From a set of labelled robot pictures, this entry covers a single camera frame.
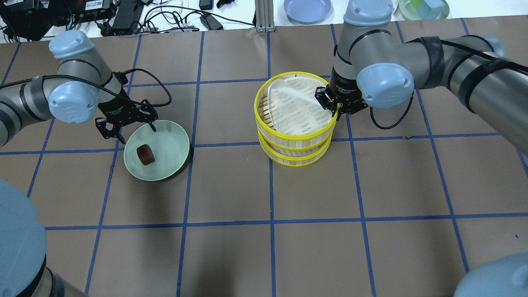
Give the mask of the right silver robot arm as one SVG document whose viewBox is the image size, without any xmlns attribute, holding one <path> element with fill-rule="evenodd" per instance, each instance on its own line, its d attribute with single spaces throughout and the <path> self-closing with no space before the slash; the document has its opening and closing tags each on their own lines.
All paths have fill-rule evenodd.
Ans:
<svg viewBox="0 0 528 297">
<path fill-rule="evenodd" d="M 420 37 L 397 44 L 387 30 L 391 0 L 350 0 L 344 14 L 340 44 L 326 87 L 318 87 L 316 98 L 337 120 L 342 113 L 369 108 L 379 129 L 392 129 L 404 119 L 417 90 L 447 88 L 471 113 L 516 147 L 527 173 L 527 67 L 504 58 L 500 41 L 490 35 L 465 35 L 442 40 Z M 401 118 L 389 127 L 379 126 L 372 108 L 391 108 L 408 101 Z M 443 184 L 449 216 L 418 216 L 450 220 L 458 249 L 469 272 L 460 230 L 436 143 L 424 109 L 427 139 Z M 527 252 L 518 252 L 482 265 L 461 279 L 450 297 L 526 297 Z"/>
</svg>

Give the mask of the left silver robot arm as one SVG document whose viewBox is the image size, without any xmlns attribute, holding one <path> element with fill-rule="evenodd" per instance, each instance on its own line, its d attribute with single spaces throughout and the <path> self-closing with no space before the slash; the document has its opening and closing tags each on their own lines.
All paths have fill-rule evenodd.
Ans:
<svg viewBox="0 0 528 297">
<path fill-rule="evenodd" d="M 121 128 L 147 123 L 152 130 L 158 115 L 147 100 L 133 101 L 124 90 L 129 70 L 115 73 L 94 43 L 79 30 L 51 39 L 49 50 L 59 61 L 56 75 L 43 75 L 1 87 L 1 145 L 26 126 L 56 119 L 95 124 L 101 135 L 125 140 Z M 2 297 L 85 297 L 47 265 L 47 235 L 38 211 L 26 194 L 1 180 Z"/>
</svg>

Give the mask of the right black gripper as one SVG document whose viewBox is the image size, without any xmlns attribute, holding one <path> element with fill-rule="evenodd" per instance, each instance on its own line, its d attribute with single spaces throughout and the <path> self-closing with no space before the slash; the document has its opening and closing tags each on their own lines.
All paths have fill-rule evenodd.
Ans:
<svg viewBox="0 0 528 297">
<path fill-rule="evenodd" d="M 317 87 L 315 99 L 323 109 L 332 112 L 332 119 L 339 121 L 341 115 L 350 115 L 366 109 L 368 104 L 362 98 L 362 92 L 356 80 L 345 78 L 332 70 L 329 83 Z"/>
</svg>

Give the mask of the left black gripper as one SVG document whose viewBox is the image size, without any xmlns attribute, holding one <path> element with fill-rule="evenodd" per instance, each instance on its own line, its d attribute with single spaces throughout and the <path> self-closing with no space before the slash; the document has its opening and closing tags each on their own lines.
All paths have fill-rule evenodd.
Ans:
<svg viewBox="0 0 528 297">
<path fill-rule="evenodd" d="M 121 128 L 132 123 L 147 123 L 153 132 L 157 131 L 155 126 L 158 114 L 150 102 L 146 99 L 140 103 L 134 103 L 124 90 L 127 78 L 118 73 L 111 73 L 103 87 L 117 94 L 116 97 L 108 98 L 105 102 L 98 103 L 97 107 L 104 117 L 95 118 L 95 126 L 105 139 L 116 138 L 125 145 L 126 140 L 121 135 Z"/>
</svg>

